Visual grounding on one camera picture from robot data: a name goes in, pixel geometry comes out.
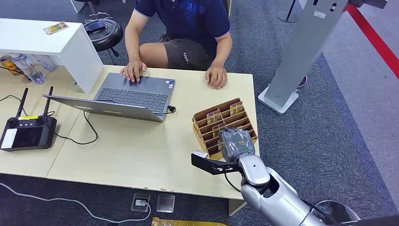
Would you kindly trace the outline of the person's left hand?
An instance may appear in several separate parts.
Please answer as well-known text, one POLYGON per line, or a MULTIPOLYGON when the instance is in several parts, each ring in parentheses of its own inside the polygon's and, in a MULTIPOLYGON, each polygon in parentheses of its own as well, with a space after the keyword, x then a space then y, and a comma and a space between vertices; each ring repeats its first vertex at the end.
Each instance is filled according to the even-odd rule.
POLYGON ((223 88, 227 84, 227 73, 224 66, 212 63, 206 71, 205 80, 212 89, 223 88))

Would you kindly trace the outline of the person's right hand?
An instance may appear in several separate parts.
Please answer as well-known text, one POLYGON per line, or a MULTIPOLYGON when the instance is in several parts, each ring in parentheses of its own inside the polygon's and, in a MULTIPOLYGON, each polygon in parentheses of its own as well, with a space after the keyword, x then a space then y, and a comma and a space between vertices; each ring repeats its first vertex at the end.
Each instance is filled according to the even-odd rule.
POLYGON ((140 76, 142 76, 143 72, 146 72, 147 65, 138 60, 129 62, 121 71, 120 75, 125 77, 129 82, 140 82, 140 76))

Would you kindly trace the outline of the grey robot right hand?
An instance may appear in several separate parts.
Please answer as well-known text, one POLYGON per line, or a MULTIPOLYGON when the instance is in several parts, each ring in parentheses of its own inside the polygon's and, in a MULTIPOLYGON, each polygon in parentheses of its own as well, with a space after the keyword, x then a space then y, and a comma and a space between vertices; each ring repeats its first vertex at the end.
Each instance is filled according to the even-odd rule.
POLYGON ((248 130, 224 128, 219 132, 222 141, 222 156, 227 162, 236 161, 240 156, 255 154, 255 145, 248 130))

